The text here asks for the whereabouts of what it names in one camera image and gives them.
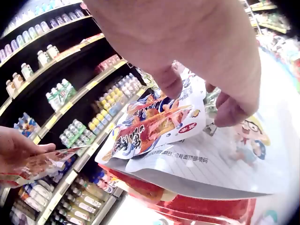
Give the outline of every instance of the food package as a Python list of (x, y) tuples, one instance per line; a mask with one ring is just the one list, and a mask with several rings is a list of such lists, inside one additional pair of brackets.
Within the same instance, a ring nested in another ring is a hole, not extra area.
[(60, 165), (63, 165), (74, 154), (87, 147), (56, 150), (29, 157), (19, 167), (11, 166), (6, 172), (0, 173), (0, 182), (12, 188), (34, 183), (35, 180), (62, 170)]
[(205, 84), (194, 75), (182, 78), (183, 90), (175, 100), (157, 90), (129, 104), (96, 161), (105, 164), (111, 157), (130, 159), (200, 133), (206, 122)]

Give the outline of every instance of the price tag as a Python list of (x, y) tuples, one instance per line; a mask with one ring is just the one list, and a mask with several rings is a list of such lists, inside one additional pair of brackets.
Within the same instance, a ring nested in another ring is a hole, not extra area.
[(64, 107), (61, 108), (60, 113), (64, 115), (71, 107), (73, 106), (72, 102), (68, 102)]
[(117, 65), (115, 65), (114, 68), (115, 68), (115, 69), (118, 69), (118, 68), (120, 68), (121, 66), (123, 66), (125, 63), (126, 63), (126, 62), (121, 61), (121, 62), (119, 62)]
[(110, 123), (110, 124), (107, 126), (107, 128), (105, 129), (105, 132), (109, 134), (109, 133), (111, 132), (111, 130), (114, 128), (114, 126), (115, 126), (114, 123)]
[(89, 156), (92, 156), (98, 147), (99, 147), (99, 145), (97, 143), (93, 143), (92, 146), (86, 151), (86, 153)]
[(29, 82), (25, 81), (25, 83), (18, 89), (18, 92), (21, 93), (27, 86), (29, 85)]
[(57, 117), (56, 115), (52, 116), (52, 118), (48, 121), (48, 123), (46, 123), (45, 127), (50, 130), (51, 127), (53, 126), (53, 124), (56, 122)]
[(141, 90), (139, 90), (139, 92), (136, 95), (141, 97), (144, 92), (145, 92), (145, 90), (141, 89)]
[(41, 138), (37, 135), (34, 139), (33, 142), (37, 145), (41, 141)]
[(47, 220), (44, 217), (41, 217), (37, 222), (37, 225), (44, 225)]
[(94, 86), (98, 84), (98, 81), (93, 81), (86, 86), (86, 89), (91, 90)]
[(66, 182), (68, 184), (72, 184), (73, 180), (75, 179), (75, 177), (77, 177), (77, 173), (72, 170), (71, 173), (68, 175), (68, 177), (66, 178)]

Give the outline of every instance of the bottle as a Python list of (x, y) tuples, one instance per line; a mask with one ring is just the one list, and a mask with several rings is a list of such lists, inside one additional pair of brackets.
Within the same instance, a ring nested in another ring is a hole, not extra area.
[(111, 121), (113, 118), (111, 117), (110, 114), (108, 114), (108, 112), (103, 109), (101, 110), (100, 114), (107, 120), (107, 121)]
[(4, 50), (5, 50), (6, 56), (9, 56), (13, 53), (13, 51), (11, 50), (10, 44), (5, 45)]
[(19, 48), (19, 45), (16, 40), (12, 40), (10, 45), (11, 45), (11, 48), (13, 49), (13, 51), (16, 51)]
[(107, 119), (105, 119), (104, 116), (101, 115), (100, 113), (98, 113), (98, 114), (96, 115), (96, 118), (97, 118), (104, 126), (106, 126), (106, 125), (108, 124)]
[(17, 89), (19, 89), (24, 84), (24, 80), (20, 74), (17, 73), (13, 74), (13, 84)]
[(73, 213), (66, 212), (63, 209), (59, 210), (59, 213), (67, 218), (70, 222), (77, 224), (77, 225), (86, 225), (86, 221), (78, 216), (75, 216)]
[(81, 197), (75, 198), (73, 195), (66, 192), (67, 199), (73, 202), (79, 208), (82, 208), (90, 213), (95, 213), (96, 209), (89, 203), (85, 202)]
[(78, 216), (87, 221), (91, 220), (92, 215), (89, 212), (79, 208), (75, 204), (70, 205), (67, 202), (64, 202), (63, 207), (72, 212), (75, 216)]
[(29, 65), (26, 65), (26, 63), (23, 63), (21, 65), (21, 73), (23, 74), (25, 80), (28, 80), (30, 76), (33, 75), (33, 71)]
[(48, 100), (48, 103), (51, 105), (52, 109), (54, 109), (55, 112), (57, 112), (61, 105), (58, 104), (58, 102), (54, 99), (54, 96), (50, 93), (46, 93), (46, 98)]
[(68, 15), (69, 15), (69, 17), (70, 17), (71, 20), (78, 19), (78, 17), (74, 13), (72, 13), (72, 12), (69, 13)]
[(99, 208), (102, 204), (103, 201), (99, 200), (95, 196), (91, 195), (87, 191), (80, 191), (78, 188), (73, 188), (73, 193), (77, 194), (79, 197), (81, 197), (85, 202), (91, 204), (94, 207)]
[(32, 39), (35, 39), (38, 36), (37, 32), (35, 31), (35, 29), (33, 27), (30, 27), (28, 29), (28, 32)]
[(53, 46), (50, 44), (47, 46), (47, 54), (50, 56), (51, 59), (54, 59), (55, 56), (58, 55), (59, 52), (56, 51), (55, 48), (53, 48)]
[(35, 14), (30, 9), (27, 11), (27, 15), (28, 15), (29, 19), (32, 19), (35, 17)]
[(90, 130), (95, 134), (98, 135), (100, 133), (100, 130), (96, 127), (95, 124), (93, 124), (92, 122), (88, 123), (88, 127), (90, 128)]
[(77, 177), (75, 179), (75, 182), (80, 184), (88, 193), (96, 196), (99, 199), (104, 199), (106, 193), (103, 192), (102, 189), (100, 189), (96, 184), (87, 182), (81, 177)]
[(45, 21), (42, 21), (41, 24), (40, 24), (40, 26), (42, 27), (42, 29), (43, 29), (44, 32), (47, 32), (47, 31), (50, 30), (48, 24)]
[(92, 123), (95, 124), (95, 126), (97, 127), (98, 130), (103, 130), (104, 129), (104, 125), (96, 118), (92, 119)]

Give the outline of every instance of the plastic bottle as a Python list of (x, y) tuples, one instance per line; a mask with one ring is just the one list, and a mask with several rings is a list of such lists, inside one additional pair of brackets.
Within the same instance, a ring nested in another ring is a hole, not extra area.
[(93, 124), (92, 122), (88, 123), (88, 127), (90, 128), (90, 130), (95, 134), (98, 135), (100, 133), (100, 130), (96, 127), (95, 124)]
[(104, 126), (106, 126), (106, 125), (108, 124), (107, 119), (105, 119), (104, 116), (101, 115), (100, 113), (98, 113), (98, 114), (96, 115), (96, 118), (97, 118), (101, 123), (103, 123)]
[(108, 114), (108, 112), (103, 109), (101, 110), (100, 114), (107, 120), (107, 121), (111, 121), (113, 118), (111, 117), (110, 114)]
[(88, 193), (87, 191), (80, 191), (78, 188), (73, 188), (73, 193), (77, 194), (78, 196), (80, 196), (85, 202), (91, 204), (94, 207), (99, 208), (102, 204), (103, 201), (96, 198), (94, 195)]
[(93, 214), (96, 212), (96, 209), (91, 204), (85, 202), (81, 197), (75, 198), (73, 195), (71, 195), (68, 192), (66, 192), (66, 196), (67, 196), (68, 200), (73, 202), (79, 208), (82, 208), (82, 209), (84, 209), (84, 210), (86, 210), (90, 213), (93, 213)]
[(92, 215), (88, 211), (79, 208), (75, 204), (70, 205), (67, 202), (64, 202), (63, 207), (72, 212), (75, 216), (78, 216), (87, 221), (91, 220)]
[(66, 212), (63, 209), (59, 210), (59, 213), (67, 218), (70, 222), (77, 224), (77, 225), (86, 225), (86, 221), (78, 216), (75, 216), (73, 213)]
[(48, 103), (51, 105), (52, 109), (54, 109), (54, 111), (57, 112), (60, 109), (60, 105), (58, 105), (57, 102), (54, 100), (54, 96), (47, 92), (46, 98), (48, 100)]

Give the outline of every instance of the yellow bottle cap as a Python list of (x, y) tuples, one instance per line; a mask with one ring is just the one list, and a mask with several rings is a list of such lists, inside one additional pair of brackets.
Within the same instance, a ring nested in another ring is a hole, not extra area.
[(89, 122), (88, 123), (88, 127), (91, 129), (91, 130), (94, 130), (96, 128), (95, 124), (93, 124), (92, 122)]
[(100, 112), (101, 114), (102, 114), (102, 116), (106, 116), (108, 113), (107, 113), (107, 111), (106, 110), (101, 110), (101, 112)]
[(98, 119), (99, 121), (102, 121), (102, 120), (104, 119), (104, 117), (103, 117), (100, 113), (98, 113), (98, 114), (97, 114), (97, 119)]
[(96, 118), (93, 118), (92, 123), (97, 126), (99, 124), (99, 120), (97, 120)]

